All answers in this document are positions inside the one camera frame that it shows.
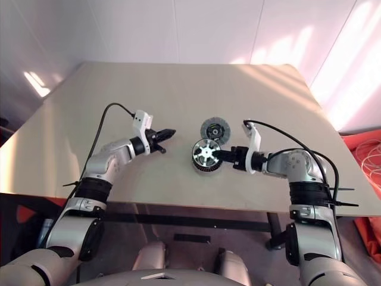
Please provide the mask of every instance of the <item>red cloth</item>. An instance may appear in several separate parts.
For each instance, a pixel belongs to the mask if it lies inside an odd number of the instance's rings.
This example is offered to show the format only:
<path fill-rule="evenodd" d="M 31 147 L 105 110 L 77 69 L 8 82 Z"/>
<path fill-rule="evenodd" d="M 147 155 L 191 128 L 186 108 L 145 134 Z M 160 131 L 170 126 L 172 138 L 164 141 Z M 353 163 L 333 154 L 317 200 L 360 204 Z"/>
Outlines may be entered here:
<path fill-rule="evenodd" d="M 356 158 L 357 163 L 361 166 L 363 160 L 368 155 L 373 155 L 373 153 L 370 154 L 370 152 L 379 144 L 378 141 L 381 141 L 381 129 L 356 135 L 343 136 L 343 140 Z M 367 143 L 363 144 L 361 149 L 359 148 L 356 153 L 357 147 L 364 142 Z M 378 156 L 372 157 L 371 162 L 380 165 L 381 158 Z M 381 184 L 381 176 L 373 175 L 369 178 L 371 171 L 367 168 L 363 168 L 363 170 L 367 175 L 368 181 L 371 183 L 374 191 L 381 200 L 381 189 L 377 186 L 377 184 Z M 374 261 L 381 263 L 381 217 L 359 217 L 355 219 L 355 225 L 363 239 L 368 254 Z"/>

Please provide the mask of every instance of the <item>beige table top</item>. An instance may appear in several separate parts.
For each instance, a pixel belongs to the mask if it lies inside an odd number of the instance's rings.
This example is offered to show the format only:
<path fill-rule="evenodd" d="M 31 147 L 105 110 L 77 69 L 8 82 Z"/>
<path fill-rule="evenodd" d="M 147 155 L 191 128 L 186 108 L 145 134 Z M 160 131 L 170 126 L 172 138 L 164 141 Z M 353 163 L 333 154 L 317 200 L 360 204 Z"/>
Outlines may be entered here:
<path fill-rule="evenodd" d="M 329 156 L 340 172 L 338 215 L 381 215 L 378 200 L 301 75 L 291 66 L 87 63 L 61 85 L 0 149 L 0 190 L 65 198 L 78 180 L 105 106 L 119 102 L 154 115 L 152 128 L 173 128 L 167 153 L 139 156 L 115 183 L 110 201 L 287 212 L 287 180 L 238 172 L 225 164 L 213 176 L 191 165 L 204 120 L 220 116 L 232 136 L 224 146 L 248 145 L 241 124 L 255 119 L 281 128 Z M 96 151 L 133 137 L 131 118 L 113 107 Z M 263 151 L 297 147 L 258 126 Z M 333 175 L 328 173 L 333 186 Z"/>

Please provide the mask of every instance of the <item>floor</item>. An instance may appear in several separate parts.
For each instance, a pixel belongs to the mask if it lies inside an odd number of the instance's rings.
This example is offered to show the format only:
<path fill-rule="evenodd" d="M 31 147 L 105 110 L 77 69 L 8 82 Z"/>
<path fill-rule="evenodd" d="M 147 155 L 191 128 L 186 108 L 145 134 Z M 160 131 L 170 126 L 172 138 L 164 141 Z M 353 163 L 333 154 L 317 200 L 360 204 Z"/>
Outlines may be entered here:
<path fill-rule="evenodd" d="M 193 217 L 210 217 L 218 219 L 240 219 L 267 221 L 265 213 L 239 212 L 217 209 L 196 209 L 168 206 L 135 206 L 132 204 L 110 204 L 109 210 L 114 212 L 139 212 L 153 215 L 178 215 Z M 280 215 L 282 227 L 290 221 L 286 214 Z M 367 255 L 360 236 L 353 224 L 353 218 L 342 217 L 338 220 L 342 234 L 342 243 L 347 264 L 349 264 L 369 286 L 380 285 L 381 265 L 377 265 Z M 253 231 L 237 231 L 231 229 L 205 229 L 183 226 L 139 225 L 136 223 L 105 224 L 98 255 L 81 266 L 81 281 L 94 279 L 99 275 L 128 271 L 132 268 L 138 251 L 149 241 L 161 240 L 168 245 L 169 267 L 212 271 L 214 259 L 220 247 L 240 255 L 246 263 L 253 286 L 271 283 L 274 286 L 299 284 L 299 270 L 288 264 L 285 251 L 268 251 L 264 244 L 270 234 Z M 9 250 L 13 243 L 13 235 L 17 228 L 11 222 L 2 223 L 2 249 Z M 191 243 L 174 241 L 174 234 L 208 235 L 210 243 Z M 9 251 L 2 251 L 2 264 L 6 262 Z M 75 283 L 75 273 L 66 285 Z"/>

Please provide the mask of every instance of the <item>metal gear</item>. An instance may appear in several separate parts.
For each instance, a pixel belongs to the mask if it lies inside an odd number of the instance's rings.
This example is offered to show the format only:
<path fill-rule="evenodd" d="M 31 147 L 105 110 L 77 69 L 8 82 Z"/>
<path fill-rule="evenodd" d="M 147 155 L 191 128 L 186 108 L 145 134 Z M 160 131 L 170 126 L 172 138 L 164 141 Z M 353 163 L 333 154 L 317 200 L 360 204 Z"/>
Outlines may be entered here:
<path fill-rule="evenodd" d="M 230 127 L 220 117 L 207 119 L 201 126 L 201 138 L 218 141 L 220 145 L 225 144 L 230 138 Z"/>
<path fill-rule="evenodd" d="M 221 150 L 219 144 L 212 139 L 201 139 L 192 149 L 192 162 L 197 170 L 213 172 L 217 170 L 222 161 L 213 156 L 214 151 Z"/>

